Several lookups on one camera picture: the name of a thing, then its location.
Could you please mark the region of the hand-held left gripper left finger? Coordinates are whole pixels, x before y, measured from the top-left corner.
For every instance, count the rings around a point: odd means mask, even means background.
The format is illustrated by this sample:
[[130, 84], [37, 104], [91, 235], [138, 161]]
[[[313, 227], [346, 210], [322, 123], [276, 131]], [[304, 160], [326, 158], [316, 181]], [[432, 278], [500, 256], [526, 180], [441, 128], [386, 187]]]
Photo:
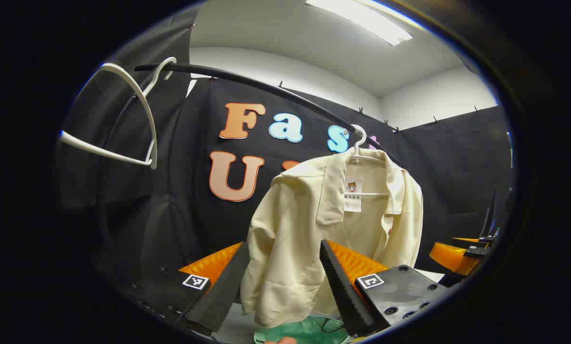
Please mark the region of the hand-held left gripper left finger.
[[248, 244], [240, 242], [178, 270], [142, 277], [124, 294], [160, 322], [212, 335], [237, 299], [249, 261]]

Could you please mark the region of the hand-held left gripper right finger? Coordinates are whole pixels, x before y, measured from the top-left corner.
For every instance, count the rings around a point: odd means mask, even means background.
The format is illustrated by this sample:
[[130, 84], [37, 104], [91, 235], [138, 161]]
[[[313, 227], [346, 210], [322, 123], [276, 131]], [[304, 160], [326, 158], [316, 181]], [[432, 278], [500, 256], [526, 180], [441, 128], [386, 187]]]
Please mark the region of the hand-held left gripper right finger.
[[395, 326], [450, 290], [406, 264], [387, 268], [331, 240], [322, 240], [320, 260], [349, 335]]

